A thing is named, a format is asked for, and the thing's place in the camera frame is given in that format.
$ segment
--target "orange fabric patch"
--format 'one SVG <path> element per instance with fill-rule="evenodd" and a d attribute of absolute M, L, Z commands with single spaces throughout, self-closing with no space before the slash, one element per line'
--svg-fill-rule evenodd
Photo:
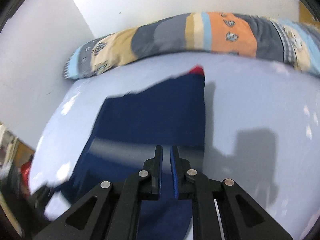
<path fill-rule="evenodd" d="M 211 23 L 212 51 L 233 52 L 243 56 L 256 57 L 257 41 L 246 21 L 231 13 L 223 13 L 224 17 L 218 12 L 208 12 L 207 14 Z M 235 24 L 230 27 L 224 20 L 234 21 Z M 237 36 L 234 38 L 235 41 L 227 40 L 227 36 L 230 35 Z"/>

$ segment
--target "red fabric tip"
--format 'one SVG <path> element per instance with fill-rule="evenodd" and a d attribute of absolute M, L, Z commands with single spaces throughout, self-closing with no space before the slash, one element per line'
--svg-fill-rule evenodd
<path fill-rule="evenodd" d="M 204 77 L 204 71 L 200 65 L 196 65 L 194 68 L 190 69 L 188 74 L 198 74 Z"/>

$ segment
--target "metal screw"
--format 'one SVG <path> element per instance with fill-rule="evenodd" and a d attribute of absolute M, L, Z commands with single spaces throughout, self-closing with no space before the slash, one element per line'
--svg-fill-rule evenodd
<path fill-rule="evenodd" d="M 108 188 L 110 186 L 111 186 L 111 183 L 106 180 L 100 183 L 100 187 L 102 187 L 102 188 Z"/>
<path fill-rule="evenodd" d="M 149 175 L 149 172 L 147 172 L 147 171 L 139 171 L 139 176 L 140 177 L 146 177 L 148 175 Z"/>
<path fill-rule="evenodd" d="M 197 174 L 197 171 L 194 170 L 194 169 L 190 169 L 190 170 L 187 171 L 187 173 L 188 173 L 190 176 L 194 176 L 194 175 Z"/>
<path fill-rule="evenodd" d="M 232 179 L 226 179 L 224 181 L 224 184 L 226 184 L 227 186 L 233 186 L 234 185 L 234 181 Z"/>

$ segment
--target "printed pattern on fabric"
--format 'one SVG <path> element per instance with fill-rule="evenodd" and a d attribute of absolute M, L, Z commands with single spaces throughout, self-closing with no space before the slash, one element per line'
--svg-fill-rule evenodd
<path fill-rule="evenodd" d="M 320 76 L 319 30 L 291 21 L 225 12 L 187 13 L 97 38 L 64 66 L 66 79 L 164 53 L 208 51 L 283 62 Z"/>

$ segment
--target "red object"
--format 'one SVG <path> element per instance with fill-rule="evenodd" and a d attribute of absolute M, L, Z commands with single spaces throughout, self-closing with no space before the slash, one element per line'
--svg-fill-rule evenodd
<path fill-rule="evenodd" d="M 28 161 L 21 166 L 22 183 L 27 188 L 28 188 L 30 168 L 31 168 L 31 161 Z"/>
<path fill-rule="evenodd" d="M 194 68 L 189 70 L 188 74 L 198 74 L 198 75 L 204 76 L 204 71 L 202 66 L 196 65 Z"/>

